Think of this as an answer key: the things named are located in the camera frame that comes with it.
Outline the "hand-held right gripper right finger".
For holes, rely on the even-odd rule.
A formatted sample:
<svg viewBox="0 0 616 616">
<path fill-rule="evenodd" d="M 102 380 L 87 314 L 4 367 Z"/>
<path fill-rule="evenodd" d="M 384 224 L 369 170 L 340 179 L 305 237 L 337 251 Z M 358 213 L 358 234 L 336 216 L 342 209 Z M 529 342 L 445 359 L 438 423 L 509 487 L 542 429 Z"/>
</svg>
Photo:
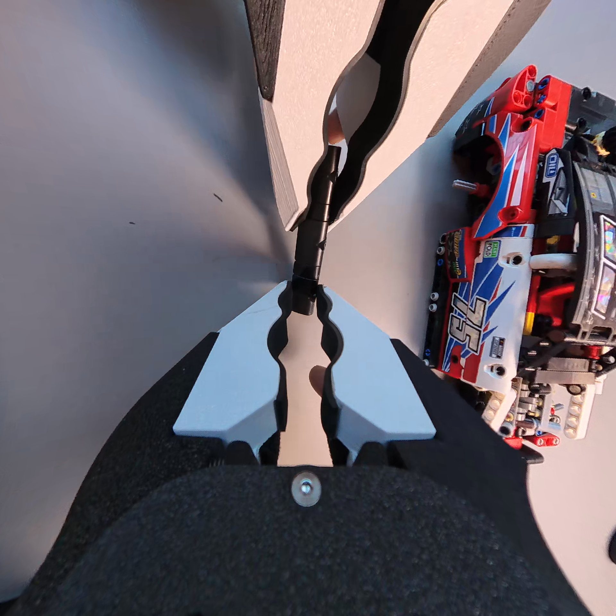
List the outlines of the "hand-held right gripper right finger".
<svg viewBox="0 0 616 616">
<path fill-rule="evenodd" d="M 366 443 L 433 439 L 435 427 L 389 336 L 331 289 L 317 313 L 327 366 L 321 424 L 334 465 L 352 465 Z"/>
</svg>

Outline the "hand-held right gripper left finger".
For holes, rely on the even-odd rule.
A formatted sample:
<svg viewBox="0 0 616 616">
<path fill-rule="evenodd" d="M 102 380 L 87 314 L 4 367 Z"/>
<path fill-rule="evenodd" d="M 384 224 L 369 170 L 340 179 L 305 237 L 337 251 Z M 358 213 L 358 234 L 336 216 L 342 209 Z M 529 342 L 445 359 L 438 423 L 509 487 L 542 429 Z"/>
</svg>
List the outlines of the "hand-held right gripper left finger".
<svg viewBox="0 0 616 616">
<path fill-rule="evenodd" d="M 280 353 L 288 343 L 291 284 L 280 283 L 216 335 L 173 425 L 176 435 L 247 443 L 260 463 L 276 463 L 287 426 Z"/>
</svg>

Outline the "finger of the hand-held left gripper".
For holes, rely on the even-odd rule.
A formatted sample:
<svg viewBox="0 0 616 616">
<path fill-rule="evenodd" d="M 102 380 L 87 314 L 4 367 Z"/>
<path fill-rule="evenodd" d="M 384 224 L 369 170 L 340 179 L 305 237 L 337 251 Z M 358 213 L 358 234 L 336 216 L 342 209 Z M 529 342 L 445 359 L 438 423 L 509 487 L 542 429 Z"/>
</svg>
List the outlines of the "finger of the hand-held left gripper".
<svg viewBox="0 0 616 616">
<path fill-rule="evenodd" d="M 438 133 L 534 26 L 549 1 L 435 1 L 413 41 L 387 43 L 374 103 L 351 136 L 330 214 L 337 226 Z"/>
<path fill-rule="evenodd" d="M 380 66 L 366 53 L 384 1 L 285 1 L 272 100 L 262 99 L 275 199 L 290 231 L 309 205 L 310 183 L 335 104 L 349 140 L 374 102 Z"/>
</svg>

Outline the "black lego rod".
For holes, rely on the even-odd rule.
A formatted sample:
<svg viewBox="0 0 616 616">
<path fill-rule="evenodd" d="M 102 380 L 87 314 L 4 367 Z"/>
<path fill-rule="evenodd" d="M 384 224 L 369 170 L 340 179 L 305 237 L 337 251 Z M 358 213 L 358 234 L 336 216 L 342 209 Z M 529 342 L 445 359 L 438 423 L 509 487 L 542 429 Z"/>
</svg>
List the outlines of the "black lego rod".
<svg viewBox="0 0 616 616">
<path fill-rule="evenodd" d="M 327 154 L 312 180 L 306 217 L 297 228 L 291 308 L 306 316 L 312 315 L 317 296 L 340 155 L 340 147 L 328 146 Z"/>
</svg>

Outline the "red white blue lego car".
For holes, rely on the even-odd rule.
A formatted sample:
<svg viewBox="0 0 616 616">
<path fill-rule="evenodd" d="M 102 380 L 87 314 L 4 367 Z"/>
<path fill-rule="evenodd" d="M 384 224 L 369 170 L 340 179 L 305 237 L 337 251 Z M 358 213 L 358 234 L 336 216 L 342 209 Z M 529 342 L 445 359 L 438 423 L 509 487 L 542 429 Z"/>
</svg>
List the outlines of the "red white blue lego car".
<svg viewBox="0 0 616 616">
<path fill-rule="evenodd" d="M 466 116 L 468 223 L 441 236 L 423 361 L 531 463 L 615 371 L 615 101 L 528 65 Z"/>
</svg>

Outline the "person's left hand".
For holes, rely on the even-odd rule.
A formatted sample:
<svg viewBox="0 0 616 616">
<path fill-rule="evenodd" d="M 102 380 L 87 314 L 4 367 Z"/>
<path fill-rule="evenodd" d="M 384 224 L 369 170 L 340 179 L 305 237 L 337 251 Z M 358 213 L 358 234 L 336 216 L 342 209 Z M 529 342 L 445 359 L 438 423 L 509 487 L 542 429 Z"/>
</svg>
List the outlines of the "person's left hand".
<svg viewBox="0 0 616 616">
<path fill-rule="evenodd" d="M 346 139 L 347 129 L 350 128 L 346 110 L 343 109 L 340 113 L 340 107 L 334 106 L 328 115 L 327 130 L 328 130 L 328 143 L 331 145 L 337 145 Z"/>
</svg>

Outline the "person's right hand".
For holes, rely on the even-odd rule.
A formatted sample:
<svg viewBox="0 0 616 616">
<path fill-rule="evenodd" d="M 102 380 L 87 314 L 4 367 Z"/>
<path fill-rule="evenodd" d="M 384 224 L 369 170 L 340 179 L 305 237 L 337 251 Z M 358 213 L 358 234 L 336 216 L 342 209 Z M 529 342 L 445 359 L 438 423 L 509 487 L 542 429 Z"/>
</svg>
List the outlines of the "person's right hand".
<svg viewBox="0 0 616 616">
<path fill-rule="evenodd" d="M 321 397 L 328 396 L 332 391 L 331 370 L 329 366 L 315 365 L 309 372 L 309 382 L 312 389 Z"/>
</svg>

